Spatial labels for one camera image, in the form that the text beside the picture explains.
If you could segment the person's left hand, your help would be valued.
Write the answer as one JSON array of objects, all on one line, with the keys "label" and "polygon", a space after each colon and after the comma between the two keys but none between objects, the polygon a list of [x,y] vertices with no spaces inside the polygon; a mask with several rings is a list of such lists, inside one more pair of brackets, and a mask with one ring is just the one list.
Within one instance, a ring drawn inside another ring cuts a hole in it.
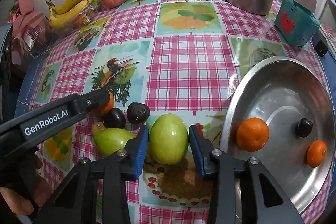
[{"label": "person's left hand", "polygon": [[42,166],[35,153],[1,165],[1,195],[14,214],[30,215],[51,196],[51,186],[38,173]]}]

